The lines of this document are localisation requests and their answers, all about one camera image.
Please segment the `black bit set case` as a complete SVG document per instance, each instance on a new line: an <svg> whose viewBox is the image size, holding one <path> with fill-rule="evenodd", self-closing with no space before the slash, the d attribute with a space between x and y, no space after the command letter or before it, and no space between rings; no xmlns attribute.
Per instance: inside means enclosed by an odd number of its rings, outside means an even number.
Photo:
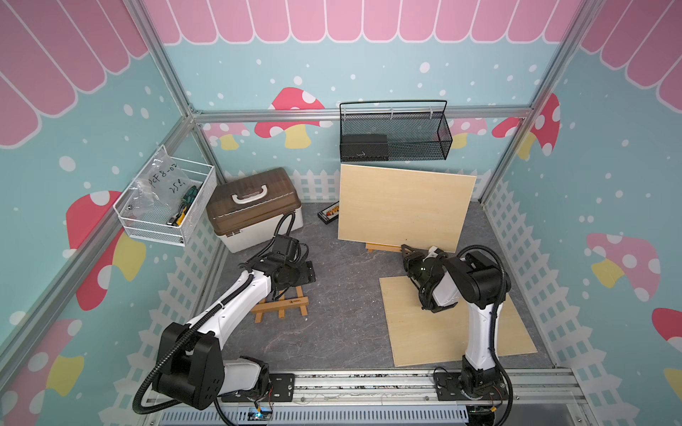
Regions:
<svg viewBox="0 0 682 426"><path fill-rule="evenodd" d="M331 204L330 206L322 209L317 213L317 216L321 222L325 223L325 225L329 225L330 223L336 221L339 219L339 207L340 207L340 202L335 202L334 204Z"/></svg>

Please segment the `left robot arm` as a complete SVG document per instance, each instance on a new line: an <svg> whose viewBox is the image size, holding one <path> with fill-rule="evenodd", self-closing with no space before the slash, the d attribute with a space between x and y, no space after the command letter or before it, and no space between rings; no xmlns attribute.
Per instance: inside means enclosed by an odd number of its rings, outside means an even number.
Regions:
<svg viewBox="0 0 682 426"><path fill-rule="evenodd" d="M229 393L255 406L270 397L274 387L266 362L248 356L225 361L222 351L261 300L278 302L289 289L315 282L307 245L291 236L296 217L282 216L266 247L241 263L236 282L205 311L163 330L156 365L133 397L134 413L150 415L179 404L204 410Z"/></svg>

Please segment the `plywood board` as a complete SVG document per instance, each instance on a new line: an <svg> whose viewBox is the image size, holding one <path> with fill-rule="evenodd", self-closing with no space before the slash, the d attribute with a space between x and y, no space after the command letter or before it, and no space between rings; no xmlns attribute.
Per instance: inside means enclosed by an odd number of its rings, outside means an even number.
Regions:
<svg viewBox="0 0 682 426"><path fill-rule="evenodd" d="M475 182L467 175L343 164L337 237L453 252Z"/></svg>
<svg viewBox="0 0 682 426"><path fill-rule="evenodd" d="M379 280L390 343L396 367L460 361L468 343L468 308L465 302L443 312L422 309L409 278ZM497 343L498 355L536 352L513 301L502 307Z"/></svg>

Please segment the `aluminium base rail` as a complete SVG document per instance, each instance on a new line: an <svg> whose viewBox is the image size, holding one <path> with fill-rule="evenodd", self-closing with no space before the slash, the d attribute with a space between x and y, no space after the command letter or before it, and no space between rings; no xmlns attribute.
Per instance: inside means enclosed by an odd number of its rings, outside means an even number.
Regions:
<svg viewBox="0 0 682 426"><path fill-rule="evenodd" d="M299 370L259 406L229 398L202 411L179 405L141 425L595 425L575 376L566 369L512 369L511 404L448 397L441 369Z"/></svg>

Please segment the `black mesh wall basket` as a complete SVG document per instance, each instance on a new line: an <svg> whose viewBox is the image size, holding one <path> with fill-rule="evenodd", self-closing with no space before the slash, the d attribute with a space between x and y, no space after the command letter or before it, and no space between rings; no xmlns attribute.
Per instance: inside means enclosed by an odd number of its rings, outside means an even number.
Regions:
<svg viewBox="0 0 682 426"><path fill-rule="evenodd" d="M402 99L339 104L339 144L347 134L385 134L389 160L440 161L454 138L446 117L447 101Z"/></svg>

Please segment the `clear plastic bag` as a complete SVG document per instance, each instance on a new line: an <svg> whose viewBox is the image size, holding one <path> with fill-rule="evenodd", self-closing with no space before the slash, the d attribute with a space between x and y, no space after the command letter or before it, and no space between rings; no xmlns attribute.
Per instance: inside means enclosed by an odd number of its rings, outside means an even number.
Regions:
<svg viewBox="0 0 682 426"><path fill-rule="evenodd" d="M134 218L143 218L155 209L176 213L182 197L193 182L178 162L160 148L133 180L132 196L127 204Z"/></svg>

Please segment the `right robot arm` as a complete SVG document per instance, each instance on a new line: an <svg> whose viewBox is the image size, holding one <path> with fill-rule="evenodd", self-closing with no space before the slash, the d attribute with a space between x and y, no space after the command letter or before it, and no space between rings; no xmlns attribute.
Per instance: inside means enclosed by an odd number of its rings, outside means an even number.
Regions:
<svg viewBox="0 0 682 426"><path fill-rule="evenodd" d="M402 263L417 289L422 309L439 313L460 301L468 307L468 343L458 389L468 399L512 389L497 354L498 323L511 282L501 257L489 247L470 245L451 256L401 245Z"/></svg>

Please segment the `black box in basket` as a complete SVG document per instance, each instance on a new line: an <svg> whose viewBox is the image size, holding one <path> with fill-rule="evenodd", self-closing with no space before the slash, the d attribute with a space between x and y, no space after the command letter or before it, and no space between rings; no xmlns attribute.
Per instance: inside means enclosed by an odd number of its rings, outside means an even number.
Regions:
<svg viewBox="0 0 682 426"><path fill-rule="evenodd" d="M379 162L389 160L385 134L347 134L339 144L342 163Z"/></svg>

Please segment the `green yellow screwdriver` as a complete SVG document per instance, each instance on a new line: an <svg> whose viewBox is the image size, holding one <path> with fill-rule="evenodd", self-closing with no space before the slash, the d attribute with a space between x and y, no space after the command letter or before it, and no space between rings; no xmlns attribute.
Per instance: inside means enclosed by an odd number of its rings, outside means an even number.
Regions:
<svg viewBox="0 0 682 426"><path fill-rule="evenodd" d="M166 225L175 227L181 226L198 193L199 188L197 186L191 186L182 197L179 209L172 217L169 218L169 220L166 222Z"/></svg>

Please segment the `brown lid tool box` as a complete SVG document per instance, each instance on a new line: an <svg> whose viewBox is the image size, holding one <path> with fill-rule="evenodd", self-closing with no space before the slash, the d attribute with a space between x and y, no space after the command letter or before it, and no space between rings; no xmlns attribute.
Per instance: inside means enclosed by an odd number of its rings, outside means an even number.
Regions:
<svg viewBox="0 0 682 426"><path fill-rule="evenodd" d="M218 186L206 212L214 234L231 253L303 226L302 202L284 168Z"/></svg>

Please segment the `wooden easel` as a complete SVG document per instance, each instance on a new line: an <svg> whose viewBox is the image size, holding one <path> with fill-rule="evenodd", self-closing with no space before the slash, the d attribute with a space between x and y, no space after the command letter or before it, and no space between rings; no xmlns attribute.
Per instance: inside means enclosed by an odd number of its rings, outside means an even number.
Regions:
<svg viewBox="0 0 682 426"><path fill-rule="evenodd" d="M366 248L367 252L369 252L369 253L372 253L374 251L386 251L386 252L401 253L401 247L400 246L366 243L365 248Z"/></svg>
<svg viewBox="0 0 682 426"><path fill-rule="evenodd" d="M282 296L277 301L267 301L266 298L262 299L250 311L255 315L254 322L256 324L261 323L264 315L269 312L276 312L279 319L284 319L287 311L290 310L300 310L301 315L307 317L309 298L304 295L301 286L295 287L295 289L296 296L291 299L287 299L285 296Z"/></svg>

